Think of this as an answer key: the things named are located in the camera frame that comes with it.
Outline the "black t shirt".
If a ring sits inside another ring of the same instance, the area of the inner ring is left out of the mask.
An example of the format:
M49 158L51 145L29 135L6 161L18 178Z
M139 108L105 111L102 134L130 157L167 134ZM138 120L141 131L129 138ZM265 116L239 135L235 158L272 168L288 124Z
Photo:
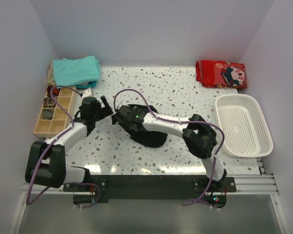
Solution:
M142 119L145 119L146 114L150 113L150 111L146 106L136 106L140 108L138 115L141 119L141 128L137 132L127 132L130 135L130 138L135 142L150 148L159 148L163 146L167 140L167 134L157 131L146 130L145 127L142 125Z

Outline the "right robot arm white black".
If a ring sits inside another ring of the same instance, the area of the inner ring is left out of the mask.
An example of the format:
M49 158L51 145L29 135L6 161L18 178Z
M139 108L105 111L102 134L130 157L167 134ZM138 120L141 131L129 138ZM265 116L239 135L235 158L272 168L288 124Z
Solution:
M163 146L168 135L184 140L189 152L201 159L207 173L208 187L220 191L225 186L227 171L214 155L217 133L200 115L176 118L161 115L153 106L129 104L116 109L112 124L119 124L130 138L146 147Z

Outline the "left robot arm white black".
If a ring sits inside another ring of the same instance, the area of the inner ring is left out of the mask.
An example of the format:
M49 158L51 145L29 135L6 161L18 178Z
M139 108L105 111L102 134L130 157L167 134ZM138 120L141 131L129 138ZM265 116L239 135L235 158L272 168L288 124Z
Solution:
M101 101L85 97L79 107L79 117L55 137L35 141L30 148L25 181L45 187L59 188L74 184L80 191L91 187L90 171L84 167L66 165L66 153L95 129L96 122L113 114L105 96Z

